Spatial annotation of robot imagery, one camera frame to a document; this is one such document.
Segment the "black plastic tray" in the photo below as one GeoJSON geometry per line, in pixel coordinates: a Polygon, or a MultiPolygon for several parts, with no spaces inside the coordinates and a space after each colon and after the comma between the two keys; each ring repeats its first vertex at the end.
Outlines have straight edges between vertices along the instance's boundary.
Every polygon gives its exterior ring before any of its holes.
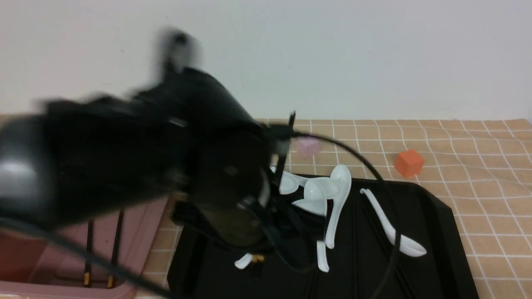
{"type": "MultiPolygon", "coordinates": [[[[401,255],[394,279],[381,298],[478,299],[451,209],[416,184],[387,184],[395,194],[403,234],[421,243],[428,253],[420,258],[401,255]]],[[[168,272],[170,289],[193,299],[369,298],[382,279],[392,245],[371,204],[360,194],[361,188],[370,189],[393,219],[378,183],[353,179],[336,246],[327,252],[329,273],[317,268],[295,273],[272,255],[266,257],[261,278],[251,279],[248,271],[234,266],[242,253],[218,248],[185,227],[168,272]]],[[[302,189],[292,198],[302,198],[302,189]]]]}

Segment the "pink plastic container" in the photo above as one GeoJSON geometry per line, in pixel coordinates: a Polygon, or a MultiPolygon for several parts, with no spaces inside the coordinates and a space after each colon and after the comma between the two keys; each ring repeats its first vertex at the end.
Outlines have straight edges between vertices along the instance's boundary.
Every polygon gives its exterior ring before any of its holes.
{"type": "MultiPolygon", "coordinates": [[[[129,208],[124,213],[118,264],[141,273],[164,214],[167,199],[129,208]]],[[[118,213],[94,221],[93,250],[111,259],[118,213]]],[[[87,224],[61,232],[81,246],[87,243],[87,224]]],[[[19,239],[0,233],[0,297],[133,298],[135,287],[117,281],[107,289],[108,273],[92,268],[92,287],[83,287],[85,261],[48,245],[46,241],[19,239]]]]}

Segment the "beige grid tablecloth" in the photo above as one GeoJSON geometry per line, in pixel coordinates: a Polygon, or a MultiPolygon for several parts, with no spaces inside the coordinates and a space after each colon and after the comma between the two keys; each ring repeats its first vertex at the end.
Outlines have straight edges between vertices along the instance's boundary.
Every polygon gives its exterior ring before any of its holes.
{"type": "MultiPolygon", "coordinates": [[[[532,299],[532,128],[527,121],[297,120],[295,127],[345,141],[390,180],[405,180],[393,167],[396,154],[416,149],[426,164],[408,181],[452,208],[480,298],[532,299]]],[[[322,144],[321,150],[311,159],[291,152],[287,170],[328,176],[341,163],[349,165],[353,177],[370,178],[341,149],[322,144]]],[[[168,214],[145,277],[165,285],[179,232],[168,214]]],[[[153,295],[140,291],[137,297],[153,295]]]]}

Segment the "black chopstick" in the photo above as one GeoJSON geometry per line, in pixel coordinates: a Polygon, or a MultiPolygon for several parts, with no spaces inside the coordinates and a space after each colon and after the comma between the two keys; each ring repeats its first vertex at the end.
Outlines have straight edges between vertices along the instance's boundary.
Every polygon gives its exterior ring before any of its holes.
{"type": "MultiPolygon", "coordinates": [[[[120,236],[122,235],[122,222],[124,220],[124,210],[118,214],[117,231],[114,234],[113,254],[111,255],[111,264],[118,264],[118,251],[120,249],[120,236]]],[[[110,274],[107,279],[107,288],[113,288],[115,284],[114,275],[110,274]]]]}
{"type": "MultiPolygon", "coordinates": [[[[93,234],[94,234],[94,220],[89,220],[89,225],[87,228],[87,252],[92,253],[93,251],[93,234]]],[[[91,266],[88,261],[85,261],[85,274],[83,276],[83,286],[90,288],[92,277],[91,277],[91,266]]]]}

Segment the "white spoon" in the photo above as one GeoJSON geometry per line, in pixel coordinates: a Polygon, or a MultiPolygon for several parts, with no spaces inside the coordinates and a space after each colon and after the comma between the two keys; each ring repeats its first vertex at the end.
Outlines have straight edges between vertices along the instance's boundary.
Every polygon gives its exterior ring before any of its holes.
{"type": "Polygon", "coordinates": [[[246,254],[244,254],[244,256],[242,256],[240,258],[240,260],[235,262],[235,267],[237,267],[237,268],[239,268],[241,270],[244,270],[244,269],[246,269],[247,265],[249,265],[251,263],[252,260],[253,260],[253,254],[246,253],[246,254]]]}
{"type": "MultiPolygon", "coordinates": [[[[369,202],[373,206],[377,216],[379,217],[380,223],[384,228],[384,233],[388,240],[393,244],[395,243],[395,228],[392,226],[386,214],[384,214],[383,209],[380,207],[379,202],[369,189],[360,189],[360,194],[365,194],[369,202]]],[[[410,239],[409,237],[401,235],[401,242],[399,250],[411,257],[417,258],[419,256],[427,254],[427,250],[421,246],[418,242],[410,239]]]]}
{"type": "MultiPolygon", "coordinates": [[[[307,212],[326,217],[327,216],[327,199],[321,185],[316,180],[309,180],[305,184],[303,193],[304,199],[294,201],[296,205],[307,212]]],[[[318,256],[318,268],[322,272],[329,272],[329,263],[327,262],[327,249],[325,242],[319,240],[316,242],[316,253],[318,256]]]]}
{"type": "Polygon", "coordinates": [[[328,248],[333,249],[338,220],[340,219],[340,214],[351,190],[351,173],[347,166],[340,164],[334,167],[330,178],[332,180],[326,182],[330,182],[329,184],[335,183],[339,186],[338,194],[332,198],[334,205],[332,206],[329,225],[327,226],[327,232],[325,233],[325,244],[328,248]]]}
{"type": "MultiPolygon", "coordinates": [[[[271,166],[270,168],[272,171],[275,171],[274,166],[271,166]]],[[[320,183],[321,187],[323,188],[323,191],[325,191],[325,198],[327,199],[333,198],[340,192],[340,186],[338,185],[338,183],[331,180],[331,178],[328,178],[328,177],[304,178],[304,177],[295,175],[287,171],[282,172],[281,185],[279,186],[279,192],[282,195],[296,192],[297,186],[294,186],[294,184],[297,184],[301,187],[305,187],[306,182],[308,182],[309,180],[316,180],[320,183]]]]}

